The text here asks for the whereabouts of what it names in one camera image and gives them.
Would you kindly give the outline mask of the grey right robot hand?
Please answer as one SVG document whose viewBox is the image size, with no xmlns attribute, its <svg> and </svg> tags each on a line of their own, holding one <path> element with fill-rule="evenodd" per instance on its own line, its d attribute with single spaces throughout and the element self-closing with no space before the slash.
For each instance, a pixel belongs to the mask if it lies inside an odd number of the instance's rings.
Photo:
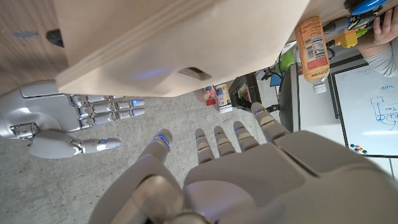
<svg viewBox="0 0 398 224">
<path fill-rule="evenodd" d="M 118 138 L 78 139 L 70 134 L 145 113 L 144 100 L 113 95 L 70 95 L 54 81 L 26 84 L 1 95 L 1 136 L 27 140 L 44 159 L 89 154 L 121 145 Z"/>
</svg>

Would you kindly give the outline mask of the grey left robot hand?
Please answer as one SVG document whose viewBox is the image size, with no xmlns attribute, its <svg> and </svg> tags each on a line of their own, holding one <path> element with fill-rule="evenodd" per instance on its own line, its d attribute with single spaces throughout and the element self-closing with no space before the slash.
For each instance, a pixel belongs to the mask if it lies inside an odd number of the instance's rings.
<svg viewBox="0 0 398 224">
<path fill-rule="evenodd" d="M 377 165 L 309 131 L 290 132 L 260 104 L 259 144 L 240 122 L 240 151 L 221 127 L 215 157 L 201 129 L 198 165 L 179 184 L 160 130 L 99 199 L 90 223 L 396 223 L 397 182 Z"/>
</svg>

